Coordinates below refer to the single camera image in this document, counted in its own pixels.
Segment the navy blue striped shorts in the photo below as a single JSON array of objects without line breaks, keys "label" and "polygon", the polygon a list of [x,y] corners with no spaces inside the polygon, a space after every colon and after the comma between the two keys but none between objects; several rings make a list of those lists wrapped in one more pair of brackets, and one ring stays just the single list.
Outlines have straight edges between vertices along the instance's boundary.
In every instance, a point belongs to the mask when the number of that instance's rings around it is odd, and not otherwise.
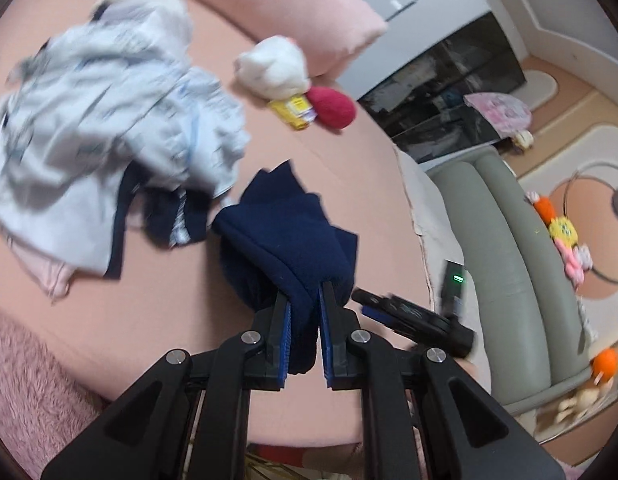
[{"label": "navy blue striped shorts", "polygon": [[331,283],[344,307],[355,284],[358,235],[330,224],[321,198],[296,179],[291,162],[260,170],[239,203],[218,212],[225,278],[247,307],[272,306],[277,295],[291,305],[288,371],[305,374],[315,365],[320,290]]}]

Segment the light pink knit blanket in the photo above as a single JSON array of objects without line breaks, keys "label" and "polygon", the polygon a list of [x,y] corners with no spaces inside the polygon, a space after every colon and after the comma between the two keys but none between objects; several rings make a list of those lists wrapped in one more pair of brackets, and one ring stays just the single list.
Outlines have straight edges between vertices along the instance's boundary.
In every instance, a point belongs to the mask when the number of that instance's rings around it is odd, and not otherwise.
[{"label": "light pink knit blanket", "polygon": [[[464,263],[463,250],[451,229],[443,196],[433,180],[405,152],[395,148],[405,195],[411,207],[413,229],[421,245],[431,307],[441,312],[440,292],[446,262]],[[480,323],[478,298],[473,276],[464,271],[463,306],[460,321],[475,332],[475,342],[467,359],[473,365],[474,378],[491,392],[491,370],[484,350],[484,332]]]}]

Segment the grey leather headboard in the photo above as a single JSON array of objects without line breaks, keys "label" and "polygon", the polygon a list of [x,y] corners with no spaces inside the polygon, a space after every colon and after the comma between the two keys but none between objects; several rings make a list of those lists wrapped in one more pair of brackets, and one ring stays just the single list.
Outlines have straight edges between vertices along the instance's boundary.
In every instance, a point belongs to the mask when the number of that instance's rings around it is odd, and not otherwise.
[{"label": "grey leather headboard", "polygon": [[513,172],[484,148],[428,177],[474,282],[492,396],[518,415],[582,385],[590,366],[577,296]]}]

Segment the pink bed sheet mattress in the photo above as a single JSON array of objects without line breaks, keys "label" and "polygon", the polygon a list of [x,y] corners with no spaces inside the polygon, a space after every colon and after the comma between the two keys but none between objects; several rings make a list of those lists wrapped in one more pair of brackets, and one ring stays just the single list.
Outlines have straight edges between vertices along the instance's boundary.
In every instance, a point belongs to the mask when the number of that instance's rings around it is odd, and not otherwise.
[{"label": "pink bed sheet mattress", "polygon": [[[13,0],[0,20],[0,96],[21,58],[84,22],[95,2]],[[342,133],[317,125],[295,132],[248,96],[242,104],[251,142],[232,197],[241,196],[258,170],[291,162],[305,189],[320,196],[330,222],[358,235],[357,285],[427,306],[420,242],[388,136],[364,113]],[[222,274],[214,238],[164,251],[132,231],[119,280],[77,278],[59,301],[44,295],[0,236],[0,310],[37,334],[78,382],[108,399],[167,351],[216,348],[253,318]],[[360,398],[327,388],[315,367],[288,378],[278,393],[253,394],[248,437],[299,448],[358,442]]]}]

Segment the yellow sponge plush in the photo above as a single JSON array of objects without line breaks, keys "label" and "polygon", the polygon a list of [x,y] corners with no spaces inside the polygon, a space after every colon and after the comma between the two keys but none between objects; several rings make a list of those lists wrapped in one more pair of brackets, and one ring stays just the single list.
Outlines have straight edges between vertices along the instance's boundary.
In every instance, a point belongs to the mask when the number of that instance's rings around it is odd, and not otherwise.
[{"label": "yellow sponge plush", "polygon": [[567,217],[555,217],[548,224],[548,234],[552,240],[559,240],[565,247],[578,245],[578,232]]}]

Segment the orange carrot plush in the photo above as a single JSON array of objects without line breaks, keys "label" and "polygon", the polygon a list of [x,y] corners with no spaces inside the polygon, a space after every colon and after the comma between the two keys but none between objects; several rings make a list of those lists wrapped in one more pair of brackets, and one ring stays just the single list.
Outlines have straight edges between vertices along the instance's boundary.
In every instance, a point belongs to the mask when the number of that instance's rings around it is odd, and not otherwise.
[{"label": "orange carrot plush", "polygon": [[558,217],[554,205],[548,197],[529,191],[526,193],[526,200],[537,211],[546,226],[549,226]]}]

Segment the orange plush lower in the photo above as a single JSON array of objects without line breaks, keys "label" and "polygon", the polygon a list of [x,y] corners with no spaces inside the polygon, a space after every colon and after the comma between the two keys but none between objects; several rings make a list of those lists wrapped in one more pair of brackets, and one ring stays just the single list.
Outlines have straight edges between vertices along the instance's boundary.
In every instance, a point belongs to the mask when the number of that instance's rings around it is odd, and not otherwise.
[{"label": "orange plush lower", "polygon": [[592,360],[591,367],[594,384],[606,384],[618,373],[618,351],[604,349]]}]

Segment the dark glass wardrobe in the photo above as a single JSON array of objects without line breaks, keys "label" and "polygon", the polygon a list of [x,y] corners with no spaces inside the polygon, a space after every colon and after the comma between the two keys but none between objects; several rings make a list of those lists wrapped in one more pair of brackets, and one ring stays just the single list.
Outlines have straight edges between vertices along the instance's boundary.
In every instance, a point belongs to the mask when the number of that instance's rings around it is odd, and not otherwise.
[{"label": "dark glass wardrobe", "polygon": [[476,18],[361,96],[388,138],[416,162],[499,140],[465,103],[468,94],[510,93],[526,79],[494,15]]}]

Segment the red plush toy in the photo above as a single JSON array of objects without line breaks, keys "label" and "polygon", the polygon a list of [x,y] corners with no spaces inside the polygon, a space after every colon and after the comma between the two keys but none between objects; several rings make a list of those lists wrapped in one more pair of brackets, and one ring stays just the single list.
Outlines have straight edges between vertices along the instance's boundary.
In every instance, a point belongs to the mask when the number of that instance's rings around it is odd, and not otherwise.
[{"label": "red plush toy", "polygon": [[306,93],[307,100],[315,110],[322,125],[333,130],[347,128],[357,117],[355,102],[333,88],[311,87]]}]

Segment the small yellow plush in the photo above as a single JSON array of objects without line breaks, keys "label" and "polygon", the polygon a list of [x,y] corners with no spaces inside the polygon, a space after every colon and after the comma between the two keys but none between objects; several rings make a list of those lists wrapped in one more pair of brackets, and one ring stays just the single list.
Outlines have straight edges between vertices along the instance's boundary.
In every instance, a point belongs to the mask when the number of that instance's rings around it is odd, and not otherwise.
[{"label": "small yellow plush", "polygon": [[525,153],[533,147],[534,137],[528,130],[518,131],[510,138],[517,153]]}]

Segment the yellow snack packet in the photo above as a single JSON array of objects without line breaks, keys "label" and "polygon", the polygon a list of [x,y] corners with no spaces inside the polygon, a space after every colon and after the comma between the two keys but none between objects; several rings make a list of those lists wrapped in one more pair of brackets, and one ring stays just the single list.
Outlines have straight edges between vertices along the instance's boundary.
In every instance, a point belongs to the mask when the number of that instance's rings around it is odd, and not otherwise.
[{"label": "yellow snack packet", "polygon": [[308,128],[317,118],[315,109],[305,96],[272,100],[268,103],[268,107],[282,122],[296,131]]}]

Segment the pink umbrella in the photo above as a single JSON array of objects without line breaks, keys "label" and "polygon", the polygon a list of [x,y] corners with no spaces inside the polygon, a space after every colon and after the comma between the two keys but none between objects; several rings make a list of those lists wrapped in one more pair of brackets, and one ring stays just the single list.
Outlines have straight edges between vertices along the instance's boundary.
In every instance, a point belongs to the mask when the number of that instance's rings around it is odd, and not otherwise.
[{"label": "pink umbrella", "polygon": [[464,103],[489,122],[502,139],[526,131],[532,123],[529,107],[515,96],[498,92],[466,94]]}]

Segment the navy striped garment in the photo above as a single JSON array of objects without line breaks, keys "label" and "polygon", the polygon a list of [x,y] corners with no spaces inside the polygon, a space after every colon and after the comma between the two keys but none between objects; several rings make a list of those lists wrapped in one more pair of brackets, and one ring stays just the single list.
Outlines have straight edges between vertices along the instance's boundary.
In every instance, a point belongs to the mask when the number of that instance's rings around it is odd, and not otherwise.
[{"label": "navy striped garment", "polygon": [[149,180],[149,171],[136,162],[131,162],[123,174],[113,222],[112,252],[104,273],[107,280],[119,280],[122,276],[127,217],[137,197],[141,197],[142,230],[158,248],[187,246],[206,240],[213,199],[203,191],[154,188]]}]

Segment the white wardrobe door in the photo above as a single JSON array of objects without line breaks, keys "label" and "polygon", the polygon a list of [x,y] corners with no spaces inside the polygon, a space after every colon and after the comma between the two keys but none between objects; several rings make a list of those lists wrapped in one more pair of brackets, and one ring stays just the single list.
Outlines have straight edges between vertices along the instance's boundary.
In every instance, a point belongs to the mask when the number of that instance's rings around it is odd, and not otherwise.
[{"label": "white wardrobe door", "polygon": [[360,99],[403,65],[490,11],[487,0],[364,0],[387,24],[338,83]]}]

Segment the pink rolled quilt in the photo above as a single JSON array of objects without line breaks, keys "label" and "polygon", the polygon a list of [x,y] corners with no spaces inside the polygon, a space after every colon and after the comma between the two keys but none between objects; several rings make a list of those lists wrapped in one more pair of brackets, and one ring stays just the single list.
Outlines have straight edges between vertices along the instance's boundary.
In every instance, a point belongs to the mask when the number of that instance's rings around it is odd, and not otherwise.
[{"label": "pink rolled quilt", "polygon": [[309,75],[337,78],[387,30],[363,0],[198,0],[256,41],[296,40]]}]

